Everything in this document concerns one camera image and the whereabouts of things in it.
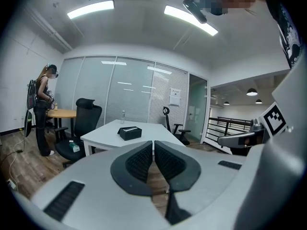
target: staircase railing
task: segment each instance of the staircase railing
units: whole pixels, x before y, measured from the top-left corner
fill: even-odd
[[[210,120],[217,121],[217,124],[210,123]],[[214,129],[212,127],[209,127],[210,125],[215,126],[215,127],[224,128],[225,130],[219,130],[219,129],[216,129],[216,128]],[[207,132],[206,132],[206,138],[217,142],[217,139],[219,137],[231,135],[228,132],[229,130],[235,130],[235,131],[238,132],[237,134],[240,134],[240,133],[248,132],[249,128],[250,128],[250,121],[248,121],[248,120],[234,119],[234,118],[224,118],[224,117],[217,117],[217,118],[209,117],[209,124],[208,124],[208,129],[207,129]],[[208,132],[209,130],[219,132],[222,135],[218,136],[216,134],[212,134],[212,133]],[[217,139],[215,140],[213,138],[210,138],[210,137],[208,137],[208,135],[213,136],[213,137],[217,137]]]

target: white desk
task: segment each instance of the white desk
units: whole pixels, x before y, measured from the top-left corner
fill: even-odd
[[[142,137],[124,141],[118,134],[118,130],[121,127],[131,127],[136,126],[142,129]],[[101,126],[98,129],[93,130],[92,132],[81,136],[81,139],[84,141],[85,154],[87,156],[92,154],[92,148],[97,147],[104,150],[110,150],[128,144],[138,143],[142,141],[168,141],[174,144],[184,146],[172,133],[170,133],[163,125],[161,124],[149,124],[149,123],[139,123],[125,121],[122,125],[120,120],[114,120],[111,123],[108,123],[104,126]]]

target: woman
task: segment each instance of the woman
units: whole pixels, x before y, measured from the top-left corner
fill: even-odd
[[[36,105],[34,114],[36,119],[36,140],[42,156],[51,156],[54,151],[50,150],[45,138],[46,110],[53,103],[53,98],[47,95],[48,80],[56,78],[57,67],[46,65],[36,79]]]

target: round wooden table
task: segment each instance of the round wooden table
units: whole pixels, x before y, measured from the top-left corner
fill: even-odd
[[[73,137],[73,119],[77,116],[76,110],[67,110],[67,109],[49,110],[47,112],[47,116],[54,118],[54,128],[62,127],[62,118],[70,118],[71,137]]]

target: water bottle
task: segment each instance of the water bottle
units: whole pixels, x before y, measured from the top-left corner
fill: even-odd
[[[120,123],[122,125],[125,123],[125,111],[122,112]]]

